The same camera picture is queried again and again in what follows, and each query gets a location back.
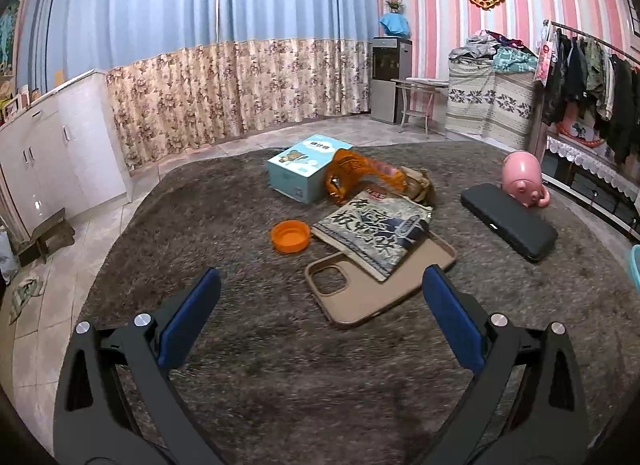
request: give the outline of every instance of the window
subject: window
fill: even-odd
[[[632,0],[626,0],[629,4],[629,12],[631,13],[631,28],[634,33],[640,37],[640,19],[638,19],[638,12],[636,12],[636,5]]]

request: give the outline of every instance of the metal screw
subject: metal screw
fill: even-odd
[[[551,324],[551,331],[553,331],[553,333],[555,333],[556,335],[564,335],[566,329],[564,328],[564,324],[554,322],[553,324]]]
[[[146,326],[151,322],[151,315],[148,313],[140,313],[133,319],[133,324],[136,326]]]
[[[507,326],[508,320],[502,313],[494,313],[491,315],[491,324],[500,328]]]
[[[89,324],[86,320],[83,320],[82,322],[79,322],[78,325],[76,326],[76,333],[78,333],[79,335],[82,335],[83,333],[87,333],[90,327],[91,327],[91,324]]]

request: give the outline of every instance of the gray shaggy rug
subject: gray shaggy rug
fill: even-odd
[[[607,249],[553,200],[539,212],[559,239],[541,264],[492,235],[460,204],[465,188],[499,180],[504,155],[490,146],[358,151],[428,169],[438,191],[431,225],[458,250],[449,271],[458,289],[519,326],[566,324],[595,434],[639,371],[640,301]],[[407,463],[453,410],[470,373],[457,365],[421,294],[350,331],[327,323],[303,270],[333,250],[316,239],[301,254],[281,255],[269,231],[282,220],[314,223],[335,206],[299,204],[268,188],[264,162],[276,152],[194,162],[169,173],[113,245],[82,317],[99,327],[122,325],[153,311],[207,265],[219,268],[222,298],[172,381],[226,459]],[[143,432],[159,441],[130,377],[122,376]],[[515,391],[514,379],[500,415]],[[499,422],[500,416],[490,432]]]

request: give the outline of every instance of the pink plastic toy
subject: pink plastic toy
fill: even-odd
[[[512,152],[502,162],[502,190],[526,207],[546,207],[551,198],[542,185],[538,158],[525,150]]]

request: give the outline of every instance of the striped wallpaper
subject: striped wallpaper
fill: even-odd
[[[378,0],[381,14],[385,0]],[[449,51],[480,29],[521,39],[534,50],[542,21],[551,18],[630,52],[626,0],[505,0],[482,10],[467,0],[402,0],[414,42],[414,76],[448,77]]]

